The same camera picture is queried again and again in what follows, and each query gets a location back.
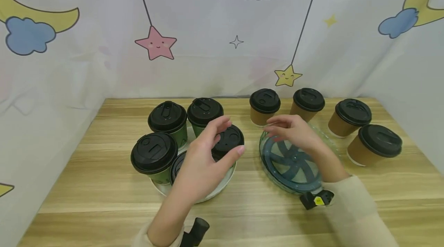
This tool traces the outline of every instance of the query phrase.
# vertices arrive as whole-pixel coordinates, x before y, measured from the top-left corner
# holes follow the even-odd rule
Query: hand
[[[220,140],[219,133],[231,126],[230,118],[221,116],[208,123],[187,150],[172,191],[180,191],[186,201],[194,204],[216,189],[231,166],[245,151],[243,145],[229,151],[221,160],[214,162],[211,149]]]
[[[288,140],[303,149],[318,166],[324,182],[336,183],[350,176],[333,151],[299,115],[278,115],[267,123],[270,124],[264,128],[267,136],[277,136],[275,141]]]
[[[327,147],[299,115],[278,115],[268,119],[267,123],[270,125],[264,131],[268,132],[268,137],[277,136],[274,139],[276,142],[288,140],[307,153]]]

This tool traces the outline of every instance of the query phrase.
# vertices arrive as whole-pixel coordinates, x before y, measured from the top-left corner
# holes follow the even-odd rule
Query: fingernail
[[[243,154],[245,152],[245,146],[244,145],[242,145],[242,146],[240,146],[238,149],[237,149],[237,153],[238,154]]]

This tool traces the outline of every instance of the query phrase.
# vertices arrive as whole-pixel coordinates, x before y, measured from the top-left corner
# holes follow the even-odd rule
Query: fabric backdrop
[[[281,97],[301,87],[374,96],[442,170],[439,146],[423,135],[444,133],[444,105],[433,98],[444,70],[442,8],[443,0],[0,0],[0,246],[20,240],[106,97],[247,96],[262,87]],[[413,98],[431,102],[410,107],[429,109],[432,127],[403,109]]]

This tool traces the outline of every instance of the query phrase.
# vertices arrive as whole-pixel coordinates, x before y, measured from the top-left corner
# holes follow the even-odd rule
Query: yellow star
[[[11,191],[12,189],[14,189],[13,185],[5,185],[4,183],[0,183],[0,197],[5,195],[6,193]]]
[[[324,20],[324,22],[327,24],[327,28],[329,28],[330,26],[334,25],[338,21],[334,18],[334,14],[333,14],[333,16],[330,17],[330,19]]]
[[[292,87],[294,81],[297,78],[302,77],[302,75],[303,75],[303,74],[296,74],[293,71],[293,65],[288,66],[283,71],[276,70],[275,73],[278,77],[278,80],[276,82],[276,86],[286,85],[286,86]]]

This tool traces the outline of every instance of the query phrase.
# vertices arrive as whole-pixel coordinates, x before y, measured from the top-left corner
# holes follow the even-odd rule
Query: pink star
[[[176,38],[162,37],[157,29],[154,26],[151,26],[148,37],[136,40],[135,43],[146,48],[148,50],[149,59],[154,60],[159,56],[174,59],[170,48],[176,41]]]

